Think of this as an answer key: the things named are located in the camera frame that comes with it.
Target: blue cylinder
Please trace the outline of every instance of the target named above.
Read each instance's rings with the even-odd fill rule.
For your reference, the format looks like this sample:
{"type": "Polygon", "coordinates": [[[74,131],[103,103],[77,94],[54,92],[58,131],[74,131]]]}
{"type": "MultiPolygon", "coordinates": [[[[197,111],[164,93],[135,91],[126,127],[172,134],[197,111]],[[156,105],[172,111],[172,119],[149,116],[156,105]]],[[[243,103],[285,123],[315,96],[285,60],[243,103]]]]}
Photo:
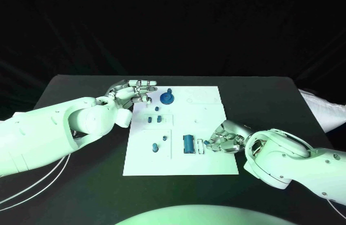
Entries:
{"type": "Polygon", "coordinates": [[[182,138],[182,153],[192,154],[194,153],[192,136],[184,135],[181,138],[182,138]]]}
{"type": "Polygon", "coordinates": [[[167,89],[167,92],[164,92],[161,95],[159,95],[159,102],[165,105],[171,104],[174,101],[174,96],[171,94],[171,89],[168,88],[167,89]]]}
{"type": "Polygon", "coordinates": [[[152,152],[156,153],[156,151],[158,151],[158,146],[156,146],[156,144],[154,143],[154,144],[152,144],[152,152]]]}

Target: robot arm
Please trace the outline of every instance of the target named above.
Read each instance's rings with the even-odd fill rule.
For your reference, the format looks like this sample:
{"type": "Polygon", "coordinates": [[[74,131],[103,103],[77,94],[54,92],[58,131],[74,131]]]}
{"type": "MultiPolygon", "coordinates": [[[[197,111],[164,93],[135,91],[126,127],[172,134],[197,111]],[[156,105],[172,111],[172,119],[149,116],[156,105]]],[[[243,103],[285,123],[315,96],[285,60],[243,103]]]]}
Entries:
{"type": "Polygon", "coordinates": [[[105,96],[81,97],[21,113],[0,124],[0,177],[41,167],[126,128],[132,103],[151,102],[155,81],[119,81],[105,96]]]}
{"type": "Polygon", "coordinates": [[[243,148],[244,170],[272,187],[285,189],[295,180],[316,196],[346,205],[346,152],[314,149],[280,130],[252,132],[227,120],[204,143],[214,152],[243,148]]]}

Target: black curtain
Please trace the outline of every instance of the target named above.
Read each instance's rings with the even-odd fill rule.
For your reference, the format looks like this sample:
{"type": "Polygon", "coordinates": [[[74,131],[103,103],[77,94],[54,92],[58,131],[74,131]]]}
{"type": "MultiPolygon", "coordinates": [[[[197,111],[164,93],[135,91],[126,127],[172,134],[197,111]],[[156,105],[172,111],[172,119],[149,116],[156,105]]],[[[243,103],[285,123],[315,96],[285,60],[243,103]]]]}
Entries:
{"type": "Polygon", "coordinates": [[[56,74],[288,76],[346,103],[344,0],[0,2],[0,119],[56,74]]]}

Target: white paper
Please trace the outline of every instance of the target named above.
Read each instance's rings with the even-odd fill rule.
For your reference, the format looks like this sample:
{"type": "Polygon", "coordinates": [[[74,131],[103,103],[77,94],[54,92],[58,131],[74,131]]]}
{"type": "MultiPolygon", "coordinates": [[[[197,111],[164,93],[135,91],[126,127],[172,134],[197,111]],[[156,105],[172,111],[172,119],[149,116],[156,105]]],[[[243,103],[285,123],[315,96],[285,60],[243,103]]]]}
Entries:
{"type": "Polygon", "coordinates": [[[239,174],[233,154],[213,152],[205,149],[204,144],[204,154],[198,154],[197,139],[208,140],[216,127],[226,119],[217,87],[158,86],[148,96],[152,99],[151,104],[135,103],[132,108],[122,175],[239,174]],[[174,101],[164,105],[159,95],[168,88],[174,101]],[[191,154],[184,154],[182,135],[192,135],[191,154]],[[158,146],[158,152],[152,152],[152,143],[158,146]]]}

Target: dark gray table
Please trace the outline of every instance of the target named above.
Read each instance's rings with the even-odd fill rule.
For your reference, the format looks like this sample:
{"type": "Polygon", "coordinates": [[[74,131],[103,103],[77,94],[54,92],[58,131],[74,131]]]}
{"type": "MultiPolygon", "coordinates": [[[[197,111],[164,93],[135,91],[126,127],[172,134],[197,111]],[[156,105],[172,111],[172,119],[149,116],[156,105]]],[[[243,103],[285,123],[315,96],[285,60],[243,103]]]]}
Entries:
{"type": "MultiPolygon", "coordinates": [[[[99,97],[122,79],[154,80],[161,86],[217,86],[229,120],[260,130],[280,129],[312,147],[331,148],[295,85],[285,77],[57,75],[34,108],[80,97],[99,97]]],[[[250,209],[296,224],[344,222],[327,201],[295,181],[279,190],[256,179],[243,169],[243,153],[234,155],[239,175],[122,176],[128,132],[128,128],[115,125],[106,136],[70,155],[64,171],[45,191],[0,213],[1,224],[112,225],[145,211],[188,204],[250,209]]],[[[25,188],[54,164],[0,179],[1,197],[25,188]]],[[[15,201],[30,197],[47,183],[15,201]]]]}

